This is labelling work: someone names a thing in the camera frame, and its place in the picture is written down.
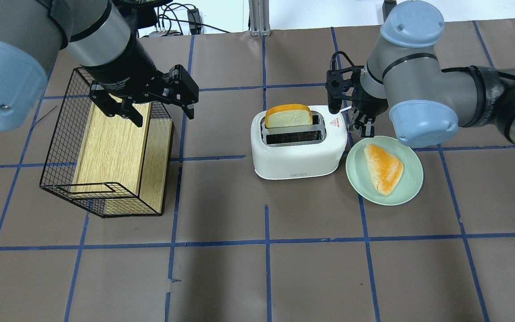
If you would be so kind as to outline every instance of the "white toaster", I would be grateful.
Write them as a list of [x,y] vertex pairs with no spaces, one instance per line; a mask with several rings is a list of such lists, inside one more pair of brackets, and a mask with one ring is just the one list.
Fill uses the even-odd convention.
[[313,125],[266,128],[266,112],[251,126],[253,167],[264,179],[327,175],[335,171],[347,144],[347,124],[327,106],[309,106]]

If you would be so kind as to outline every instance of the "metal frame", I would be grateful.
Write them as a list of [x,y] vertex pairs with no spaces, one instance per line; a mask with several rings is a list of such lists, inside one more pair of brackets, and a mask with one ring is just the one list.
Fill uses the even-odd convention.
[[271,35],[270,0],[249,0],[249,34]]

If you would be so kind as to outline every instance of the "plate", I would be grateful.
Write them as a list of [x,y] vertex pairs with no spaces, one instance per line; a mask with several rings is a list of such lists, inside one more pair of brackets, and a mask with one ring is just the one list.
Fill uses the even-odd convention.
[[[376,192],[372,185],[363,152],[364,147],[370,143],[395,155],[404,165],[399,183],[388,196]],[[413,199],[421,190],[424,179],[422,164],[417,154],[411,148],[402,145],[397,139],[388,136],[368,137],[355,143],[347,155],[345,168],[349,182],[360,195],[366,200],[384,206],[396,206]]]

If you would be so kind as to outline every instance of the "black metal wire basket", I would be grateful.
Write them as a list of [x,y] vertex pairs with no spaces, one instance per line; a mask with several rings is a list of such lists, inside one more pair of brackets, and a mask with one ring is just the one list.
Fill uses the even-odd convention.
[[[87,97],[93,78],[82,68],[71,74],[39,187],[101,218],[161,216],[137,194],[118,182],[73,184],[92,101]],[[149,120],[170,119],[161,102],[153,102]],[[85,192],[76,192],[86,186]]]

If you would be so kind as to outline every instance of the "bread slice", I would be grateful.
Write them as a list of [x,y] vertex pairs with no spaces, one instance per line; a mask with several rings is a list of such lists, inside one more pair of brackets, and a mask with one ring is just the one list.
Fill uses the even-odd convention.
[[378,145],[368,144],[364,148],[368,173],[376,192],[388,196],[399,183],[404,166],[394,155]]
[[266,112],[266,128],[307,126],[313,124],[313,115],[303,104],[285,104]]

